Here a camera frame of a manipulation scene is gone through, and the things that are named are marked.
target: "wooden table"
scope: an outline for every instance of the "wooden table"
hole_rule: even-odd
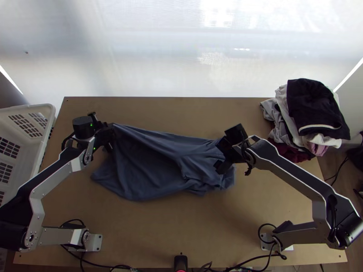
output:
[[[242,123],[249,135],[267,137],[259,102],[263,98],[146,98],[66,97],[43,166],[58,158],[62,140],[70,134],[72,119],[95,111],[99,120],[148,130],[215,139],[224,130]],[[198,197],[181,192],[147,202],[118,197],[90,179],[107,154],[98,150],[85,170],[74,173],[43,200],[44,225],[59,226],[68,219],[82,219],[90,231],[103,234],[102,249],[86,259],[107,265],[172,267],[173,257],[183,254],[190,267],[213,261],[228,267],[251,257],[265,255],[257,229],[263,223],[280,225],[285,220],[312,220],[311,202],[268,171],[254,169],[244,176],[246,165],[236,166],[235,186]],[[316,159],[300,164],[322,178]],[[271,265],[346,262],[344,251],[320,245],[294,245],[288,259],[271,259]],[[264,266],[266,259],[249,265]],[[15,263],[78,266],[79,261],[60,246],[38,246],[17,253]]]

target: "black cable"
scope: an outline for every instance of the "black cable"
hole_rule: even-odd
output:
[[[78,260],[81,259],[81,257],[75,255],[74,253],[68,251],[68,249],[64,246],[64,245],[60,245],[65,251],[67,251],[69,254],[71,254],[73,257],[77,258]],[[88,263],[90,265],[96,266],[96,267],[102,267],[102,268],[123,268],[123,269],[131,269],[132,267],[124,265],[124,264],[119,264],[119,265],[115,265],[115,266],[109,266],[109,265],[102,265],[102,264],[97,264],[97,263],[93,263],[90,261],[87,261],[85,259],[82,259],[82,262]]]
[[[84,223],[81,219],[71,219],[71,220],[68,220],[66,222],[64,222],[63,224],[60,225],[60,228],[63,227],[65,224],[67,223],[70,223],[70,222],[73,222],[73,221],[78,221],[80,222],[83,226],[84,226]],[[128,265],[124,265],[124,264],[118,264],[116,266],[109,266],[109,265],[102,265],[102,264],[97,264],[97,263],[93,263],[93,262],[90,262],[90,261],[87,261],[84,259],[84,255],[85,255],[85,252],[82,252],[82,255],[81,257],[77,256],[76,254],[68,251],[68,249],[64,246],[64,245],[60,245],[66,252],[68,252],[70,255],[72,255],[73,257],[77,258],[79,261],[80,261],[80,267],[81,267],[81,271],[84,272],[84,268],[83,268],[83,262],[85,263],[88,263],[90,265],[93,265],[93,266],[96,266],[96,267],[102,267],[102,268],[110,268],[111,271],[115,268],[121,268],[121,269],[132,269],[132,267],[128,266]]]
[[[340,164],[339,168],[338,168],[338,171],[335,173],[334,176],[331,176],[330,178],[328,179],[325,179],[324,181],[328,181],[328,180],[331,180],[332,178],[335,178],[332,182],[332,184],[330,186],[333,186],[333,184],[337,181],[338,179],[338,175],[339,175],[339,172],[340,172],[340,169],[343,167],[343,165],[349,160],[348,156],[346,156],[344,158],[344,160],[342,161],[342,163]]]
[[[265,240],[263,240],[261,237],[261,229],[264,227],[264,226],[271,226],[271,227],[274,227],[274,228],[276,228],[276,226],[274,226],[273,224],[270,224],[270,223],[266,223],[266,224],[262,224],[259,228],[258,228],[258,230],[257,230],[257,235],[258,235],[258,239],[260,239],[262,242],[264,242],[264,243],[266,243],[266,244],[272,244],[272,243],[275,243],[275,241],[269,241],[269,242],[267,242],[267,241],[265,241]]]
[[[331,224],[331,229],[328,235],[328,240],[329,241],[334,241],[334,237],[335,237],[335,233],[337,231],[337,226],[336,226],[336,221],[337,221],[337,212],[335,210],[335,206],[333,205],[333,203],[331,201],[329,201],[329,206],[330,206],[330,210],[331,210],[331,214],[332,214],[332,224]]]
[[[267,263],[266,263],[265,267],[264,267],[264,268],[262,268],[261,270],[255,270],[255,269],[250,269],[250,268],[248,269],[248,270],[250,270],[250,271],[252,271],[252,272],[263,272],[263,271],[265,271],[265,270],[269,267],[271,257],[277,257],[277,256],[278,256],[278,257],[280,257],[281,259],[286,260],[286,259],[287,259],[287,257],[286,257],[285,255],[282,255],[282,254],[281,254],[281,253],[279,253],[279,252],[277,252],[276,254],[272,254],[272,251],[273,251],[273,249],[274,249],[274,246],[275,246],[275,245],[277,245],[277,242],[274,242],[274,243],[272,244],[272,247],[271,247],[271,250],[270,250],[269,255],[262,255],[262,256],[257,256],[257,257],[251,258],[251,259],[249,259],[249,260],[247,260],[247,261],[245,261],[245,262],[241,262],[241,263],[237,264],[236,266],[233,266],[233,267],[227,268],[224,272],[229,272],[229,271],[231,271],[231,270],[233,270],[233,269],[240,269],[240,268],[244,268],[244,267],[243,267],[243,265],[244,265],[244,264],[246,264],[246,263],[248,263],[248,262],[251,262],[251,261],[254,261],[254,260],[257,260],[257,259],[261,259],[261,258],[266,258],[266,257],[268,257],[268,260],[267,260]]]
[[[339,172],[340,172],[340,169],[343,167],[343,165],[348,161],[348,156],[346,156],[344,158],[344,160],[342,161],[342,163],[340,164],[339,168],[338,168],[338,171],[335,173],[334,176],[331,176],[330,178],[328,179],[325,179],[324,181],[328,181],[328,180],[331,180],[332,178],[335,178],[335,180],[333,181],[333,183],[336,181],[336,179],[338,178],[338,175],[339,175]]]
[[[81,255],[81,258],[79,259],[79,266],[81,267],[81,271],[82,272],[85,272],[84,271],[84,268],[83,268],[83,257],[84,257],[84,254],[85,254],[85,252],[82,252],[82,255]]]
[[[71,220],[65,221],[63,224],[61,224],[60,228],[63,227],[65,224],[71,223],[73,221],[78,221],[82,224],[82,226],[84,226],[84,222],[81,219],[71,219]]]
[[[211,268],[212,262],[209,262],[209,263],[204,264],[201,268],[199,268],[197,272],[207,272],[207,271],[210,271],[210,272],[230,272],[231,270],[234,270],[234,269],[246,269],[246,270],[249,270],[251,272],[263,272],[269,267],[271,257],[280,257],[283,260],[287,259],[287,257],[285,255],[282,255],[279,252],[276,252],[276,254],[272,254],[272,251],[273,251],[275,245],[277,245],[277,242],[274,241],[272,246],[271,246],[270,253],[268,255],[261,255],[261,256],[251,258],[251,259],[249,259],[247,261],[244,261],[244,262],[241,262],[241,263],[239,263],[239,264],[237,264],[237,265],[235,265],[233,267],[228,267],[223,271],[218,271],[218,270],[212,269]],[[257,259],[266,258],[266,257],[268,257],[267,263],[266,263],[265,267],[262,268],[261,270],[255,270],[255,269],[250,269],[250,268],[243,267],[243,265],[245,265],[246,263],[249,263],[249,262],[257,260]]]

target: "laundry basket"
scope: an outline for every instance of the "laundry basket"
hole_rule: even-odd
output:
[[[0,109],[0,206],[38,173],[54,116],[51,104]]]

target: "white wall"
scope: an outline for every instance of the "white wall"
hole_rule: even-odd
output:
[[[334,88],[363,55],[362,0],[0,0],[0,65],[29,103],[273,97]]]
[[[350,128],[352,141],[360,143],[357,134],[363,130],[363,59],[353,69],[350,77],[336,90],[339,96],[340,111]]]

